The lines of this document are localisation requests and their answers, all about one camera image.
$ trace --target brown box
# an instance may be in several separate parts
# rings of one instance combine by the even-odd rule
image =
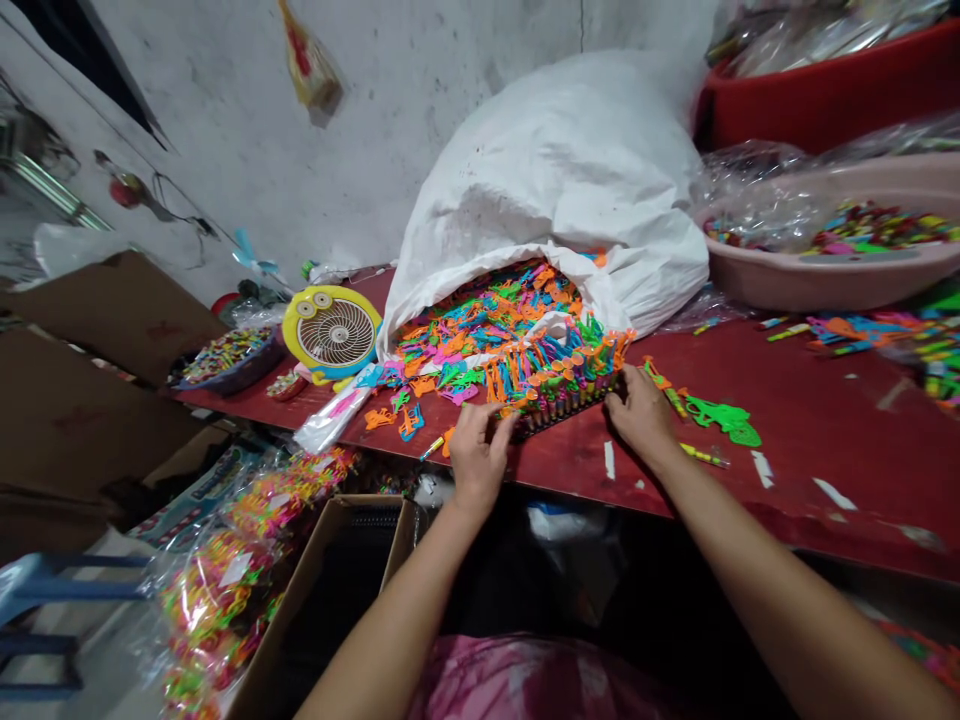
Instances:
[[[133,250],[22,292],[0,309],[109,360],[156,387],[174,360],[228,328],[145,255]]]
[[[314,529],[303,557],[287,586],[283,602],[270,623],[260,648],[253,656],[250,668],[244,676],[243,684],[226,714],[226,720],[260,720],[269,717],[271,706],[270,680],[276,667],[283,637],[290,623],[300,611],[303,601],[310,594],[323,563],[323,553],[327,545],[337,535],[340,528],[350,517],[350,508],[358,505],[397,506],[401,505],[397,532],[390,548],[390,557],[383,573],[380,591],[386,587],[400,566],[413,552],[417,526],[417,506],[399,496],[385,495],[339,495],[332,498],[323,509],[320,521]]]
[[[86,503],[110,482],[145,477],[203,427],[182,405],[25,328],[0,334],[0,396],[0,481]]]
[[[0,567],[28,553],[82,553],[107,531],[98,505],[0,492]]]

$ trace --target fan grille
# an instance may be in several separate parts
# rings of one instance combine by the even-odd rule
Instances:
[[[297,336],[306,353],[327,367],[350,367],[373,349],[373,319],[356,303],[334,299],[327,310],[297,323]]]

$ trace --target yellow desk fan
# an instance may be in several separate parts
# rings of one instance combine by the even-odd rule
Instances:
[[[298,292],[283,317],[287,349],[310,371],[316,385],[337,380],[337,392],[376,358],[383,318],[363,295],[336,285]]]

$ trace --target pink plastic basin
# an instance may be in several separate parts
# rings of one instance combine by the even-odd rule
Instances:
[[[874,200],[960,222],[960,152],[866,160],[767,181],[839,205]],[[732,201],[697,213],[702,227]],[[789,255],[707,238],[710,275],[730,297],[765,310],[869,310],[903,300],[960,270],[960,242],[868,255]]]

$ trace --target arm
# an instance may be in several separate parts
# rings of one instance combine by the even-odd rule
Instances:
[[[679,448],[670,408],[624,369],[611,420],[670,496],[764,662],[805,720],[960,718],[950,692],[901,652]]]
[[[453,499],[340,646],[295,720],[407,716],[457,571],[500,492],[516,417],[500,423],[489,445],[485,435],[502,407],[463,406],[450,441]]]

